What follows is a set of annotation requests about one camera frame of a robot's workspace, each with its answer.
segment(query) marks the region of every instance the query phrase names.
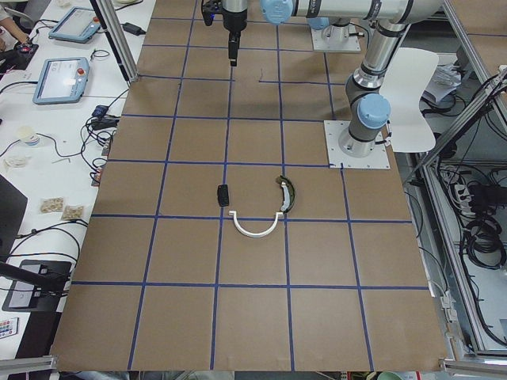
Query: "white table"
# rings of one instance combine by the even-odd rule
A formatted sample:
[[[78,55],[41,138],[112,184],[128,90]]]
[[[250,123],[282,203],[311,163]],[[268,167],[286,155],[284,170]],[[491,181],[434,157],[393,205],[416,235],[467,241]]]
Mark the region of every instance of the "white table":
[[[73,154],[81,148],[79,130],[91,111],[101,99],[87,97],[82,98],[76,104],[58,104],[49,106],[37,106],[31,102],[29,94],[14,93],[8,97],[0,98],[0,113],[3,123],[0,126],[0,151],[3,151],[12,141],[15,141],[16,130],[20,125],[29,125],[36,132],[50,135],[58,142],[61,154]],[[111,113],[120,114],[124,100],[119,99],[112,107]],[[91,179],[88,176],[90,169],[79,157],[61,160],[54,149],[53,142],[41,138],[38,146],[26,146],[22,142],[13,146],[4,157],[9,156],[30,157],[29,163],[24,168],[6,169],[0,165],[0,174],[14,184],[29,199],[27,210],[20,233],[27,234],[32,228],[43,228],[60,222],[61,213],[41,214],[39,212],[42,198],[65,197],[66,203],[71,205],[81,204],[86,207],[84,219],[88,220],[97,196],[97,188],[90,186]],[[101,147],[95,142],[89,144],[85,151],[85,157],[90,161],[100,157]],[[85,237],[86,229],[81,226],[65,226],[80,242]],[[76,256],[75,243],[65,234],[59,231],[44,232],[38,237],[28,239],[20,246],[15,254],[58,252]],[[19,265],[25,259],[40,260],[66,260],[60,256],[37,256],[37,257],[13,257],[8,263]],[[10,280],[0,277],[0,287],[9,288]],[[0,302],[3,303],[7,295],[6,291],[0,291]],[[59,305],[59,311],[63,308],[63,302]],[[26,321],[29,313],[11,313],[0,310],[0,321],[11,317],[20,318],[20,330],[16,336],[0,340],[0,359],[13,359],[21,342]]]
[[[142,4],[122,9],[118,12],[120,22],[131,22],[143,29],[147,29],[151,13],[156,0],[144,0]],[[73,6],[91,7],[88,0],[73,0]],[[61,8],[54,0],[46,9],[43,18],[60,19],[68,8]],[[132,54],[137,60],[143,44],[143,36],[126,35]],[[27,70],[14,70],[0,81],[0,88],[12,82],[37,80],[44,60],[48,58],[65,58],[84,56],[90,58],[94,49],[105,49],[112,53],[111,47],[104,34],[95,35],[88,44],[73,44],[70,42],[48,39],[48,30],[41,29],[36,41],[39,51],[34,56]],[[111,54],[108,59],[95,59],[90,64],[90,78],[83,98],[75,104],[35,105],[32,103],[34,85],[13,87],[0,95],[0,152],[17,139],[16,130],[21,125],[29,125],[36,132],[50,135],[56,139],[61,154],[77,153],[82,145],[80,137],[81,126],[91,116],[96,105],[108,105],[112,99],[127,89],[116,60]],[[110,108],[109,113],[120,115],[124,106],[124,94]],[[88,161],[101,156],[101,147],[95,142],[86,148],[85,156]],[[6,169],[3,158],[11,156],[30,157],[24,168]],[[84,205],[84,219],[88,220],[97,196],[97,188],[92,187],[89,177],[90,168],[79,157],[70,160],[62,159],[55,153],[51,140],[41,138],[37,147],[25,146],[19,142],[8,153],[0,158],[0,173],[11,181],[28,198],[27,211],[21,224],[20,233],[26,234],[32,228],[44,228],[60,222],[60,213],[41,214],[40,200],[63,196],[66,203]],[[65,226],[80,243],[85,237],[85,228],[72,225]],[[16,254],[57,252],[76,256],[76,244],[59,231],[48,231],[40,236],[27,240]],[[13,257],[9,264],[19,265],[24,259],[65,260],[60,256]],[[10,280],[0,277],[0,287],[9,288]],[[0,302],[3,304],[6,291],[0,291]],[[64,298],[59,304],[58,311],[63,309]],[[19,317],[18,334],[0,340],[0,359],[14,359],[23,337],[29,313],[12,313],[0,310],[0,321],[12,317]]]
[[[145,0],[143,3],[130,6],[118,11],[118,18],[121,23],[130,22],[147,29],[151,12],[153,11],[155,0]],[[74,0],[73,6],[83,6],[91,8],[88,0]],[[67,12],[69,8],[61,8],[52,2],[42,18],[48,20],[59,20]],[[90,62],[90,76],[86,85],[84,96],[87,97],[117,97],[127,89],[125,80],[120,72],[120,68],[116,63],[116,59],[109,46],[109,42],[104,33],[98,33],[92,37],[86,44],[77,44],[68,41],[50,40],[48,39],[48,28],[40,29],[40,35],[36,37],[34,42],[39,44],[39,50],[34,55],[32,62],[26,70],[13,70],[4,75],[0,81],[0,86],[6,86],[13,82],[21,81],[37,81],[46,59],[63,58],[63,57],[85,57],[90,62],[90,56],[94,49],[103,49],[110,53],[106,59],[94,59]],[[125,33],[128,46],[131,49],[134,60],[137,61],[143,46],[144,35],[134,36]],[[13,87],[8,89],[9,93],[33,93],[34,88],[29,86]]]

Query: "white container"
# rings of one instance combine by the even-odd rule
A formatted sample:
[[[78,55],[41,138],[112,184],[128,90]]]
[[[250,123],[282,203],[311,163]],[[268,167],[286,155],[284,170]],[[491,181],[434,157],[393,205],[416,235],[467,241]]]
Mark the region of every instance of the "white container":
[[[28,146],[36,146],[40,142],[40,136],[28,125],[19,127],[16,135]]]

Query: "power strip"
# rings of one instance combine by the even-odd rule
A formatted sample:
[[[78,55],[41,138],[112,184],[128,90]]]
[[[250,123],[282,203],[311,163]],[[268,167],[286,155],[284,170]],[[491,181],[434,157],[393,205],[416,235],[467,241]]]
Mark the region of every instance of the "power strip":
[[[465,216],[475,217],[471,207],[472,196],[468,187],[465,184],[454,184],[454,193],[461,213]]]

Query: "black stand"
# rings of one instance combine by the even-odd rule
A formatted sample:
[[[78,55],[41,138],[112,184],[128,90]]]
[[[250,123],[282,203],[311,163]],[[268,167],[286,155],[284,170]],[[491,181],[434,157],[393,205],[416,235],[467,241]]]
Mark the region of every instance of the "black stand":
[[[0,262],[0,276],[13,279],[9,294],[3,304],[2,310],[13,312],[32,312],[32,311],[56,311],[59,304],[59,292],[65,287],[68,281],[71,263],[66,261],[48,261],[48,260],[23,260],[21,266],[41,265],[47,274],[37,274],[13,265]],[[35,287],[33,291],[15,291],[18,282],[28,283]],[[13,297],[30,297],[29,305],[23,307],[11,307]]]

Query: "small plastic bag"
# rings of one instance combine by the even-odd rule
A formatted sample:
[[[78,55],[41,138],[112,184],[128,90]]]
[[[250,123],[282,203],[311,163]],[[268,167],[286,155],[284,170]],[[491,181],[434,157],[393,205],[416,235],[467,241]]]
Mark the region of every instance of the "small plastic bag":
[[[40,202],[40,212],[42,214],[48,214],[50,212],[62,212],[64,203],[65,199],[62,197],[42,199]]]
[[[65,206],[62,213],[62,220],[82,219],[84,206]]]

